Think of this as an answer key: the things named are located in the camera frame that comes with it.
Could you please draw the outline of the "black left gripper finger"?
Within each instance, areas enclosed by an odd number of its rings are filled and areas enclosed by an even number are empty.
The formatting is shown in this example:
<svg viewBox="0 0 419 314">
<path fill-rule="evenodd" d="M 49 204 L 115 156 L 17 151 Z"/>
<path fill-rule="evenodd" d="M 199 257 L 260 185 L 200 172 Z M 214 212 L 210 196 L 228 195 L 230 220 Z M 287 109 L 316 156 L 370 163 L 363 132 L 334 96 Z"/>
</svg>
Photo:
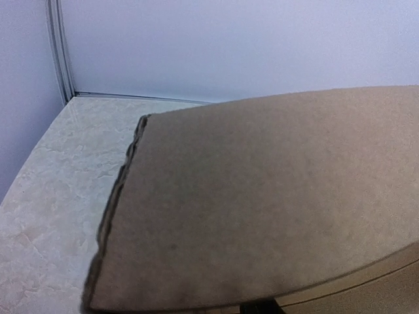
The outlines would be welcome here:
<svg viewBox="0 0 419 314">
<path fill-rule="evenodd" d="M 245 302 L 239 306 L 240 314 L 282 314 L 282 309 L 275 299 Z"/>
</svg>

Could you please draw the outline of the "brown cardboard box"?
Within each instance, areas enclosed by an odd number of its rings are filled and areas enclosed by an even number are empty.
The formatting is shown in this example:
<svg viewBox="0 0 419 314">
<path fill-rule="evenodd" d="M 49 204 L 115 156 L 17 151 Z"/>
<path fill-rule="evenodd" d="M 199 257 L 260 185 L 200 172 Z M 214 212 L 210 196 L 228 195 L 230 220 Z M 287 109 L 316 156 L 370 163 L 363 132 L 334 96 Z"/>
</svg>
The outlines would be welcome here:
<svg viewBox="0 0 419 314">
<path fill-rule="evenodd" d="M 418 87 L 142 116 L 83 313 L 418 312 Z"/>
</svg>

